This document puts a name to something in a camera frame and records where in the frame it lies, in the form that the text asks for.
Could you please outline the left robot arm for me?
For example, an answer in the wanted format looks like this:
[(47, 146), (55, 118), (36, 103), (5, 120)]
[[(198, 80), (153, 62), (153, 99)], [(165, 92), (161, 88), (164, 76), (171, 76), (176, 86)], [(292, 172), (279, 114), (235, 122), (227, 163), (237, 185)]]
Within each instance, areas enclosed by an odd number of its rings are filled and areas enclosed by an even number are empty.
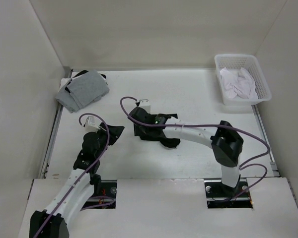
[(101, 123), (84, 135), (82, 149), (64, 186), (45, 209), (32, 214), (29, 237), (68, 238), (70, 224), (81, 210), (115, 204), (116, 196), (103, 188), (97, 170), (100, 157), (119, 139), (123, 130), (124, 126)]

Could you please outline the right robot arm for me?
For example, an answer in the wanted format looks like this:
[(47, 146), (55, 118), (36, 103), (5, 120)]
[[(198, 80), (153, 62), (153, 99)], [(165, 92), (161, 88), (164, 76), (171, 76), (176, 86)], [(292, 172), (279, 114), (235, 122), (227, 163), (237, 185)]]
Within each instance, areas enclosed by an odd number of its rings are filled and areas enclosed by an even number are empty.
[(233, 197), (238, 191), (240, 181), (239, 157), (243, 139), (227, 121), (221, 121), (215, 132), (201, 127), (189, 127), (173, 115), (152, 115), (141, 107), (129, 113), (134, 123), (134, 134), (145, 141), (158, 141), (164, 147), (176, 148), (181, 140), (205, 145), (212, 149), (215, 160), (221, 165), (222, 178), (220, 189), (224, 196)]

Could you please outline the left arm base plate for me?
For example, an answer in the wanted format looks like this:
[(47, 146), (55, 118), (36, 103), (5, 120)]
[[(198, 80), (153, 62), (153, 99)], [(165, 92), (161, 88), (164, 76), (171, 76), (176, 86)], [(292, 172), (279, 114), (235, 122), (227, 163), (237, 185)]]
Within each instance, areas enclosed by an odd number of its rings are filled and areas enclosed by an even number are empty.
[(85, 209), (115, 209), (117, 196), (117, 181), (102, 180), (93, 195), (85, 202)]

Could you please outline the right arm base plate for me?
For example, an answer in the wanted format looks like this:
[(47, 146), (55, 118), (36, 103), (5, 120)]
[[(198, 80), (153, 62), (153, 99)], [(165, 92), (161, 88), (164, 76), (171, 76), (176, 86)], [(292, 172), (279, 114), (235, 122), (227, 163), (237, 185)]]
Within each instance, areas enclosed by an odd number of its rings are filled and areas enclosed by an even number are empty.
[(253, 208), (248, 183), (244, 178), (233, 190), (225, 187), (220, 179), (204, 180), (204, 186), (209, 209)]

